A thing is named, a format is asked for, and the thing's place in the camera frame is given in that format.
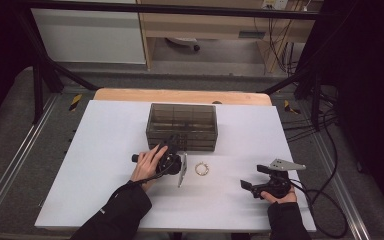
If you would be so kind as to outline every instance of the white table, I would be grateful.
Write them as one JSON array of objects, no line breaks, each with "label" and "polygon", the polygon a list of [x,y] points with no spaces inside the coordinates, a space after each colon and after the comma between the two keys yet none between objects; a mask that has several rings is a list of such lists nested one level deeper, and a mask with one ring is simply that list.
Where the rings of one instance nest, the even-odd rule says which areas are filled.
[{"label": "white table", "polygon": [[[35,223],[51,230],[75,229],[94,215],[112,192],[130,178],[131,155],[147,150],[150,102],[90,101],[66,158]],[[218,139],[214,152],[188,152],[188,172],[164,176],[148,191],[152,209],[139,231],[261,232],[270,229],[266,201],[254,199],[240,179],[265,183],[256,165],[275,158],[293,161],[275,107],[216,105]],[[199,162],[206,176],[195,173]],[[292,179],[298,179],[290,171]],[[315,231],[302,193],[304,226]]]}]

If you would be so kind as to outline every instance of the hand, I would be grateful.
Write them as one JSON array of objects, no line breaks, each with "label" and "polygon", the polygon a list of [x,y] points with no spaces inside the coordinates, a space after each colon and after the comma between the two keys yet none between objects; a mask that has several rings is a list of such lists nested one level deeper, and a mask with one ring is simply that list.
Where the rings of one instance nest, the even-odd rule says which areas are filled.
[{"label": "hand", "polygon": [[[160,149],[160,151],[157,152],[157,145],[151,151],[139,153],[138,163],[136,164],[136,168],[133,171],[130,180],[136,182],[154,176],[157,164],[163,154],[167,151],[167,148],[167,146],[164,146]],[[156,179],[142,184],[143,190],[146,192],[152,186],[152,184],[154,184],[155,181]]]},{"label": "hand", "polygon": [[266,199],[269,203],[277,202],[281,204],[281,203],[287,203],[287,202],[297,202],[297,195],[295,195],[295,189],[294,189],[294,186],[292,185],[291,185],[291,189],[289,189],[288,194],[286,194],[286,196],[284,196],[281,199],[275,198],[270,193],[264,192],[264,191],[261,192],[261,197]]}]

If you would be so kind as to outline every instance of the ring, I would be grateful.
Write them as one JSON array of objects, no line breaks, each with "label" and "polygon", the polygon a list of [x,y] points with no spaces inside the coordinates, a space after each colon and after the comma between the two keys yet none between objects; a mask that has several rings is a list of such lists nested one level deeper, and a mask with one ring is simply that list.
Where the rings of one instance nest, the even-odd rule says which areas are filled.
[{"label": "ring", "polygon": [[[205,167],[205,171],[204,172],[200,172],[198,171],[198,168],[199,166],[204,166]],[[196,174],[198,174],[199,176],[205,176],[208,174],[208,172],[210,171],[210,168],[208,167],[208,164],[204,163],[204,162],[200,162],[198,163],[196,166],[195,166],[195,172]]]}]

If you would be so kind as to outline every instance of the transparent plastic box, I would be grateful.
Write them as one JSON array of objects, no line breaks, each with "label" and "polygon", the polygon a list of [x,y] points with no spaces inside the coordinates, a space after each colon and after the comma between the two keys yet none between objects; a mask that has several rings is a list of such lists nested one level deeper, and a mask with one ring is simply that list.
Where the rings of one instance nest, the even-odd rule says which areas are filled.
[{"label": "transparent plastic box", "polygon": [[149,148],[172,135],[177,135],[179,151],[214,151],[218,135],[215,106],[152,103],[146,127]]}]

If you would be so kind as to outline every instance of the black jacket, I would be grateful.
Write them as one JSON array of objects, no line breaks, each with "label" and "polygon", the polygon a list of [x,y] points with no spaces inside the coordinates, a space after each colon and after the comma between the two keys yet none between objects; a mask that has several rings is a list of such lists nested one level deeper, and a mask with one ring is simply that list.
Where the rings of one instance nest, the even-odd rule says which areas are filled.
[{"label": "black jacket", "polygon": [[311,239],[302,224],[298,203],[277,202],[270,205],[267,210],[272,233],[271,240],[307,240]]},{"label": "black jacket", "polygon": [[[72,240],[130,240],[152,204],[142,187],[121,191],[71,237]],[[268,209],[272,240],[311,239],[297,203],[272,204]]]},{"label": "black jacket", "polygon": [[121,191],[71,237],[73,240],[130,240],[152,204],[142,187]]}]

